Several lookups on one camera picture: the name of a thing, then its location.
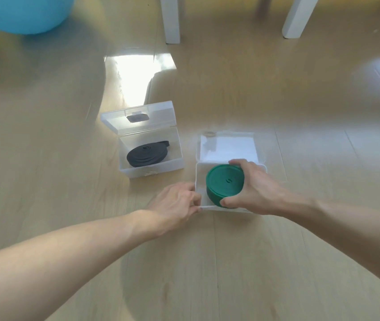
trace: plastic box lid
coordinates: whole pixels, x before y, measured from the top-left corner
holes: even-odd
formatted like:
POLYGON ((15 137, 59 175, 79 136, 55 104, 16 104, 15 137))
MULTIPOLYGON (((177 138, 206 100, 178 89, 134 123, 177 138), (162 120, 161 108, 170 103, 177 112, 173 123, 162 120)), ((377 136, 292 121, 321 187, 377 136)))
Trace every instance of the plastic box lid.
POLYGON ((200 136, 198 162, 227 163, 231 159, 246 159, 264 165, 262 144, 256 133, 205 132, 200 136))
POLYGON ((135 134, 177 124, 171 101, 102 113, 101 121, 118 135, 135 134))

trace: white chair leg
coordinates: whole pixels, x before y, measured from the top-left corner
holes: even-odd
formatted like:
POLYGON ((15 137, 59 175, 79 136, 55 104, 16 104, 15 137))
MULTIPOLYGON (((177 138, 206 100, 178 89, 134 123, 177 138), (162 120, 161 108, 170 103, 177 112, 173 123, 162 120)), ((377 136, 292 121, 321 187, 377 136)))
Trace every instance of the white chair leg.
POLYGON ((299 38, 318 0, 294 0, 288 13, 282 34, 285 38, 299 38))
POLYGON ((167 44, 180 43, 180 22, 178 20, 178 0, 160 0, 163 26, 167 44))

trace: open plastic case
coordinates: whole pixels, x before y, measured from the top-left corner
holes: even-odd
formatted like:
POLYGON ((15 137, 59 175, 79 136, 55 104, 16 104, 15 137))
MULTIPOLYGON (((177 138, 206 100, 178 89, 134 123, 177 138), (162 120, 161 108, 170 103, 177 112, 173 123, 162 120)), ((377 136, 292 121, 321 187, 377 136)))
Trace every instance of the open plastic case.
POLYGON ((236 158, 253 161, 267 172, 259 135, 241 132, 205 132, 200 136, 196 153, 196 192, 202 194, 203 209, 249 212, 243 208, 229 209, 216 206, 206 193, 206 175, 209 170, 236 158))
POLYGON ((129 178, 184 168, 174 105, 171 101, 102 113, 101 121, 119 135, 119 170, 129 178), (161 141, 169 141, 168 155, 162 162, 134 168, 127 161, 127 154, 137 146, 161 141))

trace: black object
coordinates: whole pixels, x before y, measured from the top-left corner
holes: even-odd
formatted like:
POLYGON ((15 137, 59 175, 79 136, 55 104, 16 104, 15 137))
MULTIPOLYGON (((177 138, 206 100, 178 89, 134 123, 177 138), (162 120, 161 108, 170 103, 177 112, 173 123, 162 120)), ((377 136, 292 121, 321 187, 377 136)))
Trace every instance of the black object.
POLYGON ((161 162, 168 155, 168 141, 148 143, 134 148, 126 159, 135 168, 161 162))

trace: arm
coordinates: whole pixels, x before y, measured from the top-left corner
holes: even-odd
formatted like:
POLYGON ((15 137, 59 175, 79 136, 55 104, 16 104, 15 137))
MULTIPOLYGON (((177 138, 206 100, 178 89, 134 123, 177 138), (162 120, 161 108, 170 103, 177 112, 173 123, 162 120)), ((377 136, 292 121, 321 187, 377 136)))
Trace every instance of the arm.
POLYGON ((361 264, 380 278, 380 212, 306 199, 282 188, 253 162, 232 160, 245 173, 242 191, 223 199, 226 207, 287 218, 361 264))
POLYGON ((139 244, 199 211, 194 184, 166 187, 145 210, 53 231, 0 250, 0 320, 43 320, 139 244))

